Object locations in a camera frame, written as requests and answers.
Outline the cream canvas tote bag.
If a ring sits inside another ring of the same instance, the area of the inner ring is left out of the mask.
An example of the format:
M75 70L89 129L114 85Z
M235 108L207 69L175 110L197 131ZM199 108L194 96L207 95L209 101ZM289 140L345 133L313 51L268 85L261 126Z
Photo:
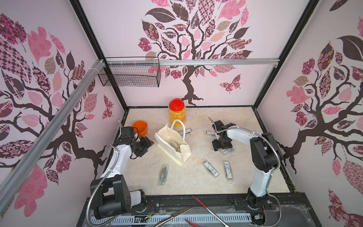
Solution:
M176 123L181 124L182 135L174 130ZM166 125L155 133L157 146L179 166L183 166L192 155L191 148L185 141L185 136L186 128L181 120L174 120L171 127Z

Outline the compass set case red label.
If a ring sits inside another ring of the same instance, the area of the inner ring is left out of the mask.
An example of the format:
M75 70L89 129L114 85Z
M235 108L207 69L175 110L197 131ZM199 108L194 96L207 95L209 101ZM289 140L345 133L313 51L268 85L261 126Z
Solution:
M181 148L176 142L170 141L170 145L175 149L176 152L181 153Z

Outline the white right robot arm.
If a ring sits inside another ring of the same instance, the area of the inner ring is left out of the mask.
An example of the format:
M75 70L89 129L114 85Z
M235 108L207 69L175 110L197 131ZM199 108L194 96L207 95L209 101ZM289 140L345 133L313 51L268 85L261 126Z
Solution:
M238 127L233 123L223 124L221 121L212 123L216 139L212 145L215 151L230 149L232 141L239 141L251 149L251 158L256 167L254 179L247 193L247 204L252 210L258 210L268 200L268 186L273 173L281 166L282 154L277 142L269 132L258 134Z

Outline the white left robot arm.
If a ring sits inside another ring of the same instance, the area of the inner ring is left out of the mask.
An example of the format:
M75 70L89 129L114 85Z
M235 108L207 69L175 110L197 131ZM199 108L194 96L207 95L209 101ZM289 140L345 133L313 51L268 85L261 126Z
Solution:
M109 224L132 208L144 211L147 199L142 189L129 190L124 173L132 154L145 154L154 143L148 137L134 136L115 141L112 158L105 172L90 185L91 197L86 206L86 223L89 227Z

